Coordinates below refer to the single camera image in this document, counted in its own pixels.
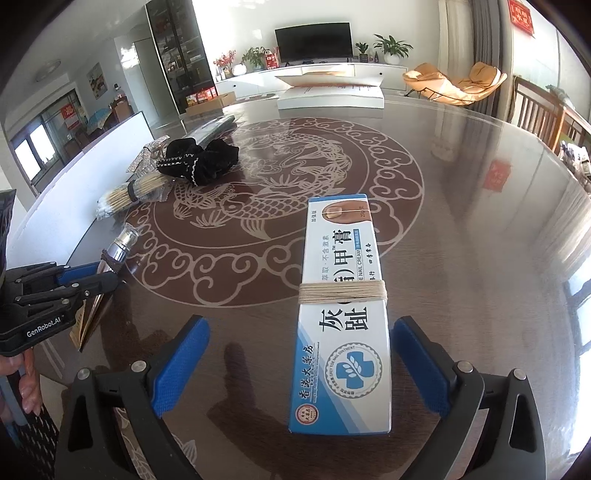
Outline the left hand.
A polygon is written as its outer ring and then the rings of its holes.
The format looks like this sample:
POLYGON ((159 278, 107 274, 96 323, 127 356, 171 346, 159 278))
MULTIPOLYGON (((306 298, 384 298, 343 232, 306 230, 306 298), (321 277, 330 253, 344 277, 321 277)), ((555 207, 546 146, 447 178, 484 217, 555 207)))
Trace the left hand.
POLYGON ((15 373, 20 375, 19 393, 22 400, 22 409, 25 413, 34 413, 39 416, 43 404, 40 375, 34 365, 33 349, 25 350, 23 353, 13 357, 0 356, 1 375, 9 376, 15 373))

